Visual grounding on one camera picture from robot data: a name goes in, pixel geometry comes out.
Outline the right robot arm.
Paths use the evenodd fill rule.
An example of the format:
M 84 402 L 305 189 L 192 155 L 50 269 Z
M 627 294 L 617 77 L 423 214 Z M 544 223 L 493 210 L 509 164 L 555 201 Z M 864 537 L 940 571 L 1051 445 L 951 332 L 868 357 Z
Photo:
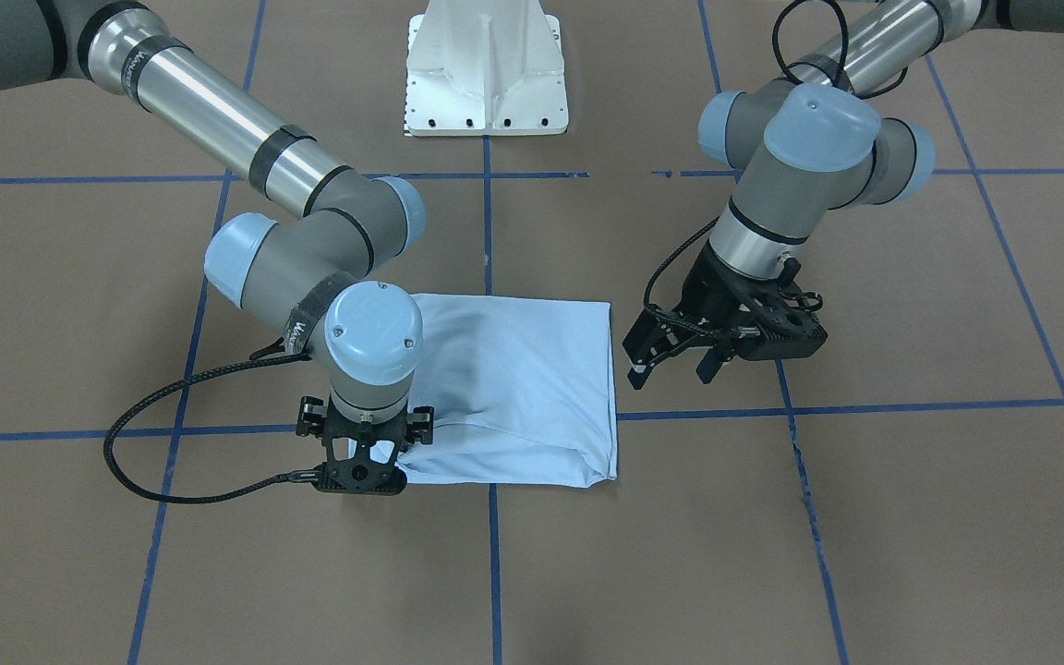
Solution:
M 405 170 L 406 3 L 153 1 L 182 41 L 363 170 Z M 0 92 L 0 445 L 100 438 L 183 373 L 212 229 L 279 215 L 202 149 L 85 80 Z

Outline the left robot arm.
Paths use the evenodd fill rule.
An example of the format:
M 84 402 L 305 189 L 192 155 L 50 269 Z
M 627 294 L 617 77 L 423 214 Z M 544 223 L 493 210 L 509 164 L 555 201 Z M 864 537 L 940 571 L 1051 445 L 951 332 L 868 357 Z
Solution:
M 799 252 L 822 216 L 839 207 L 890 205 L 919 192 L 935 168 L 922 127 L 879 116 L 871 98 L 908 68 L 970 30 L 1064 33 L 1064 1 L 879 1 L 802 59 L 771 47 L 780 74 L 757 92 L 717 94 L 698 121 L 705 155 L 738 170 L 717 219 L 698 245 L 679 303 L 650 295 L 624 337 L 628 380 L 645 387 L 664 359 L 700 349 L 697 378 L 730 362 L 810 358 L 828 339 L 822 297 L 795 282 Z

